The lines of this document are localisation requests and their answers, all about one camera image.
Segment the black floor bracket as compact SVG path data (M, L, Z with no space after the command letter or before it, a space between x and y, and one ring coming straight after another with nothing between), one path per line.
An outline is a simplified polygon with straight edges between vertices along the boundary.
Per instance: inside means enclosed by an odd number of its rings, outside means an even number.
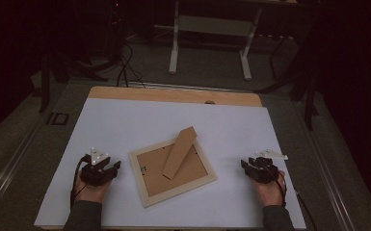
M51 113L46 120L46 125L67 125L69 114Z

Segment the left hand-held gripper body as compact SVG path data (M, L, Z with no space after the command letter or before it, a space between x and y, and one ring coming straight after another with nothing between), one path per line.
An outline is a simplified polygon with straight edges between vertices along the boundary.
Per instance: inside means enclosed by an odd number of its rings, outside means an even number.
M107 175L113 169L105 168L111 161L109 154L92 147L88 158L87 164L82 168L81 180L91 186L101 186L109 182Z

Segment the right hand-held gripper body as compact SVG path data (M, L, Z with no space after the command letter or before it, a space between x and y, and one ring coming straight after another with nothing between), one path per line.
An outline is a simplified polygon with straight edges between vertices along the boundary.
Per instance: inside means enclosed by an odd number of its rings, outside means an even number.
M257 183L268 184L278 179L278 168L273 160L287 160L288 157L272 149L266 149L255 153L255 158L249 157L248 163L252 170L252 180Z

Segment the white metal desk frame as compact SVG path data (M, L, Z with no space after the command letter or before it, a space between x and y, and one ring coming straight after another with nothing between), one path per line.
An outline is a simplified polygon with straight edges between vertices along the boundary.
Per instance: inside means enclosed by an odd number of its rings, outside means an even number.
M179 53L179 32L196 32L214 35L226 35L244 37L247 39L245 46L239 51L240 62L243 70L244 79L252 79L251 69L248 61L248 54L251 49L252 40L255 35L263 9L271 4L297 6L298 0L249 0L256 4L252 20L236 20L220 17L207 17L183 14L180 12L180 0L174 0L174 19L172 35L172 52L169 64L169 73L175 74L177 71Z

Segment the wooden picture frame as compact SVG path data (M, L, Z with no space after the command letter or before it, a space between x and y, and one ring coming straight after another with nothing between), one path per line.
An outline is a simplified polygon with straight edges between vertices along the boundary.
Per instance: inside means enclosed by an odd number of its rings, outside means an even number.
M193 126L175 139L131 151L129 158L145 208L217 179Z

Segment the person's left hand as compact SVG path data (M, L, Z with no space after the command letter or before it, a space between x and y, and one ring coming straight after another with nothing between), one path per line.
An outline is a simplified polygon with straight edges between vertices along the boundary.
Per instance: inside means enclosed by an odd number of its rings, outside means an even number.
M77 177L74 189L76 190L74 201L90 201L102 203L111 183L107 182L101 186L91 186Z

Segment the black metal stand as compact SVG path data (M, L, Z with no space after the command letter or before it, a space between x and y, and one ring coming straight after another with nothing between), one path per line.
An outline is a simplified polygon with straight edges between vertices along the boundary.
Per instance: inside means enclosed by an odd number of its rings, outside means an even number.
M314 97L320 68L312 58L303 58L302 47L305 44L306 33L294 32L291 34L291 38L299 46L292 62L277 76L273 60L282 44L287 40L287 37L283 37L269 58L272 75L276 82L264 89L255 90L255 92L266 94L293 84L294 87L289 92L289 97L292 101L300 101L306 94L304 120L307 129L312 131L312 116L318 114L314 107Z
M112 57L105 64L99 64L95 66L85 66L78 63L67 55L56 49L46 50L41 57L41 76L40 76L40 87L36 88L33 92L34 96L40 97L40 113L43 113L50 102L50 73L62 82L67 80L66 72L61 69L61 66L68 65L73 69L76 69L87 78L95 81L105 81L105 78L100 77L96 74L97 71L106 69L114 65L115 58Z

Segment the person's right hand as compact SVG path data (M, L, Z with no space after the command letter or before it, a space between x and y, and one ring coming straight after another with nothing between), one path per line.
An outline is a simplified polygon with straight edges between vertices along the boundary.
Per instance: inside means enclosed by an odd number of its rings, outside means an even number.
M278 180L272 181L271 183L257 183L252 180L253 185L256 188L258 198L262 202L262 205L278 205L282 206L285 202L286 185L284 181L285 173L280 170L278 172Z

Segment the metal floor rail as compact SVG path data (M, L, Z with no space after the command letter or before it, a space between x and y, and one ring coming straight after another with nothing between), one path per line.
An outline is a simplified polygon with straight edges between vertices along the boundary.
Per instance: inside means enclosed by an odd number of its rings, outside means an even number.
M16 148L14 154L9 159L8 163L0 171L0 198L5 193L8 186L11 184L18 166L24 159L26 151L29 149L31 142L34 140L36 133L45 121L45 115L39 115L31 128L27 131L24 139Z
M349 214L349 207L345 204L342 191L339 189L341 184L337 181L337 178L332 171L331 161L328 160L329 157L333 157L334 152L331 151L330 145L328 145L329 151L323 150L323 147L326 145L326 143L321 141L321 137L317 134L315 125L313 125L312 131L308 130L304 119L305 105L299 101L294 102L293 107L299 117L302 127L305 129L305 134L310 141L321 181L323 182L324 189L329 197L329 201L334 210L335 217L340 225L340 229L342 231L355 231L356 228Z

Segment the white paper sheet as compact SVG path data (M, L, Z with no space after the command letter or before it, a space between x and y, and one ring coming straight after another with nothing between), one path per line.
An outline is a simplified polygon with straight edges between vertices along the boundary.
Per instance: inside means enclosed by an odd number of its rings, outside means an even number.
M192 126L216 181L144 207L129 160L131 151L175 138ZM102 224L123 228L255 228L262 209L241 161L265 149L279 149L266 109L90 98L40 206L35 224L61 227L80 158L96 148L121 163L104 200Z

